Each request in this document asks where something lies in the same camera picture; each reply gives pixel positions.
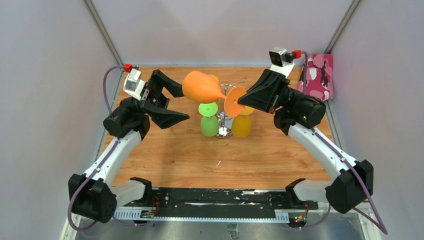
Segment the yellow wine glass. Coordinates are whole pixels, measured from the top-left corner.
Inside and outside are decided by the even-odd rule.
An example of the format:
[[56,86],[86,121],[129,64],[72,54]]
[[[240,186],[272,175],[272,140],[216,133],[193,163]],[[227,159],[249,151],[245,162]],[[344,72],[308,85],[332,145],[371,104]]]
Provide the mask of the yellow wine glass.
[[220,82],[219,78],[218,78],[216,75],[214,75],[214,74],[209,74],[208,76],[209,76],[209,77],[211,77],[212,79],[214,79],[217,83],[219,83],[219,82]]
[[233,119],[231,131],[234,136],[244,138],[250,134],[252,123],[249,115],[253,112],[252,107],[245,106],[243,111]]

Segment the yellow wine glass front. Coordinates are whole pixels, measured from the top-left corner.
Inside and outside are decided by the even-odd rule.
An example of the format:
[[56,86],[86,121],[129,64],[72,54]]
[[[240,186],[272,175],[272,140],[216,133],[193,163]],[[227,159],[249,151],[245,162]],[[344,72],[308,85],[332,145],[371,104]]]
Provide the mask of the yellow wine glass front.
[[234,136],[244,138],[250,134],[252,123],[249,115],[253,112],[252,107],[245,106],[243,111],[233,119],[231,131]]

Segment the orange wine glass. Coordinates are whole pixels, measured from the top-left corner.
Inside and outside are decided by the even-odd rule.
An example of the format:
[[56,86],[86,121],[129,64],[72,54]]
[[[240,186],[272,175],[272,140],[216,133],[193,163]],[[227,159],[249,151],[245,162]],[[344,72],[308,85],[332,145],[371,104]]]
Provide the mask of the orange wine glass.
[[245,88],[236,86],[224,94],[218,81],[197,70],[185,76],[182,82],[182,92],[186,98],[199,104],[224,100],[224,112],[229,117],[239,116],[246,108],[245,105],[239,103],[241,97],[247,94]]

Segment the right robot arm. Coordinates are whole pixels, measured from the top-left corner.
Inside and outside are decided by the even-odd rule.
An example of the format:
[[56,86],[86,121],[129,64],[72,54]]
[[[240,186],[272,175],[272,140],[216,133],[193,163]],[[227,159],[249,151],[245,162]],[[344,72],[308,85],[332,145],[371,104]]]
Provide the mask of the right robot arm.
[[313,201],[345,214],[371,199],[374,167],[343,152],[317,128],[326,113],[322,101],[289,87],[284,74],[265,69],[237,102],[273,114],[274,126],[300,143],[330,176],[329,182],[299,178],[287,185],[285,201],[290,208]]

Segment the pink camouflage cloth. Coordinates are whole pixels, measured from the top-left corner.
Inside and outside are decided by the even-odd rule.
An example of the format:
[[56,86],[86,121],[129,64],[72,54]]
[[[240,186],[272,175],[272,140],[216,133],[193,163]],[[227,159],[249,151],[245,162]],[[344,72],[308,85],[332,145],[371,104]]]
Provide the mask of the pink camouflage cloth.
[[333,63],[334,57],[332,54],[309,55],[305,65],[305,77],[299,81],[296,89],[322,102],[333,99],[335,97]]

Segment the chrome wine glass rack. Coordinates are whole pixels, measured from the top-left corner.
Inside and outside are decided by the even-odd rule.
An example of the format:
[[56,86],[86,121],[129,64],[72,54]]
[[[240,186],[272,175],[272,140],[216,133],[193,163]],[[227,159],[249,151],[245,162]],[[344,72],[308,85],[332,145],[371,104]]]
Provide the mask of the chrome wine glass rack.
[[[239,81],[235,84],[221,83],[220,87],[221,87],[222,93],[226,96],[231,89],[241,86],[244,83],[245,83],[244,81]],[[218,132],[214,137],[218,139],[227,139],[233,135],[232,125],[233,125],[234,118],[226,114],[224,109],[224,101],[225,101],[224,99],[219,99],[216,101],[218,110],[215,116],[218,120]]]

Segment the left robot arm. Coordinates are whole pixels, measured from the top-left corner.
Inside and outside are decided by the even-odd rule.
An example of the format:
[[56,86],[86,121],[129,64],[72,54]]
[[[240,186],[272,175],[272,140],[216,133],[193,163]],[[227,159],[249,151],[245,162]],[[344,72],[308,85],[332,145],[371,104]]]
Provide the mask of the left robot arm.
[[151,124],[168,129],[189,119],[187,114],[168,108],[170,100],[163,90],[175,98],[184,95],[182,85],[158,69],[146,81],[141,79],[138,69],[128,72],[123,84],[127,98],[103,120],[112,141],[84,173],[74,174],[68,180],[68,219],[79,215],[94,223],[107,223],[118,208],[131,202],[142,207],[159,206],[149,180],[132,177],[118,186],[113,182],[129,154],[148,134]]

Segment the green wine glass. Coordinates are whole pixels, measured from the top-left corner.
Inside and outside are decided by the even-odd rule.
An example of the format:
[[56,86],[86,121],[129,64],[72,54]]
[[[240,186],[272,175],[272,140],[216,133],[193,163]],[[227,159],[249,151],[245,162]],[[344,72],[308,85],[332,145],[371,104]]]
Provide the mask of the green wine glass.
[[198,112],[202,115],[200,121],[201,133],[206,137],[213,137],[219,131],[219,121],[216,117],[218,105],[215,102],[201,103],[198,106]]

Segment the aluminium frame rail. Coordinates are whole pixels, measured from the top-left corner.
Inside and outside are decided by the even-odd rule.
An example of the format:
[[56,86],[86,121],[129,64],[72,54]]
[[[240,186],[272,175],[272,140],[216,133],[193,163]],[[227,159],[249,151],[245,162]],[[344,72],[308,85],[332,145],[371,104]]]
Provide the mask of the aluminium frame rail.
[[134,221],[296,223],[298,216],[320,218],[328,205],[291,206],[283,189],[154,187],[150,201],[133,200],[114,217]]

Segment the yellow wine glass rear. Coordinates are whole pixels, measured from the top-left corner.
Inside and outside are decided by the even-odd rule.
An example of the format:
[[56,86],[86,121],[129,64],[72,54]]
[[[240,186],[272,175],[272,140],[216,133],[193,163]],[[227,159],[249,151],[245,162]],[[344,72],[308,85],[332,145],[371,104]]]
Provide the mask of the yellow wine glass rear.
[[220,82],[219,78],[218,78],[216,75],[214,75],[214,74],[209,74],[208,76],[209,76],[209,77],[211,77],[212,79],[214,79],[217,83],[219,83],[219,82]]

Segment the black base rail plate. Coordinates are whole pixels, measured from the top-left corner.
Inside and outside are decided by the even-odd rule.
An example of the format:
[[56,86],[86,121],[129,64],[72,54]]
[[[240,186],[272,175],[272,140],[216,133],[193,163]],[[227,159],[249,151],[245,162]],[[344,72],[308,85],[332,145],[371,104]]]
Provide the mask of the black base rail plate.
[[150,201],[157,217],[207,220],[271,220],[277,211],[305,214],[317,202],[293,202],[284,189],[154,187]]

